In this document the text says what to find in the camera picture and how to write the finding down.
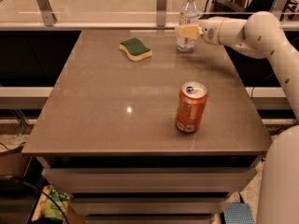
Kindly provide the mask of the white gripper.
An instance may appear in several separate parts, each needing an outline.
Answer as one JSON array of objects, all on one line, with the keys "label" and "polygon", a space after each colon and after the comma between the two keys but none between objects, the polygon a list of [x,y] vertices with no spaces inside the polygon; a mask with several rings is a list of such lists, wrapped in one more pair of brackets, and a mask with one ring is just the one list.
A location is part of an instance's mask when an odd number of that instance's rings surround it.
[{"label": "white gripper", "polygon": [[224,17],[212,17],[209,19],[202,19],[199,21],[199,25],[179,25],[175,28],[175,32],[179,36],[183,36],[194,40],[202,36],[203,40],[208,44],[219,45],[219,33],[221,25],[224,21]]}]

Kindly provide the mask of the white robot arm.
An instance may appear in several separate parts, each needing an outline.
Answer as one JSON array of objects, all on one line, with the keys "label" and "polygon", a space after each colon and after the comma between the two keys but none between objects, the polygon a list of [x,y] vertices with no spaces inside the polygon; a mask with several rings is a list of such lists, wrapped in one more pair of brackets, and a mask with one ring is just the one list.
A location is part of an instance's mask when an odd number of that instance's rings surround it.
[{"label": "white robot arm", "polygon": [[[270,64],[293,114],[299,119],[299,52],[278,18],[259,11],[246,19],[212,17],[175,28],[177,35],[223,45]],[[267,150],[256,224],[299,224],[299,125],[281,132]]]}]

